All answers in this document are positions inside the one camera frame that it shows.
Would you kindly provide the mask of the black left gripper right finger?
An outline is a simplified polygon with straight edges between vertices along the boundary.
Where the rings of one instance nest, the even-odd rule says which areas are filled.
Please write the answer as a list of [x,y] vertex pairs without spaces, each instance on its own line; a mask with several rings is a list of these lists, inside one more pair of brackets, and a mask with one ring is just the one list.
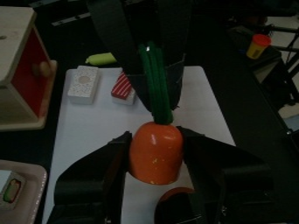
[[239,147],[184,127],[183,159],[195,194],[191,205],[201,224],[257,224],[273,205],[268,164]]

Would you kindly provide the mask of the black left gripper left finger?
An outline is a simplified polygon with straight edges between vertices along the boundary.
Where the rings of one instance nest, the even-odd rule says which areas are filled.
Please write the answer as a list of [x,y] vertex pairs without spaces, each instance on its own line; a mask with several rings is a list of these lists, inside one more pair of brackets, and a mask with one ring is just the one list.
[[62,172],[46,224],[120,224],[130,141],[125,131]]

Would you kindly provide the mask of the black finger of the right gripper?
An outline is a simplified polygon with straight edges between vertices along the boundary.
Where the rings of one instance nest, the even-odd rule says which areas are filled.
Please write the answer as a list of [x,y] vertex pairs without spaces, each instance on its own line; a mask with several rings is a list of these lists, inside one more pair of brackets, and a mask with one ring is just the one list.
[[86,0],[88,12],[102,44],[122,67],[146,110],[150,110],[145,73],[120,0]]
[[183,88],[184,47],[192,15],[191,0],[157,0],[166,85],[170,109],[176,109]]

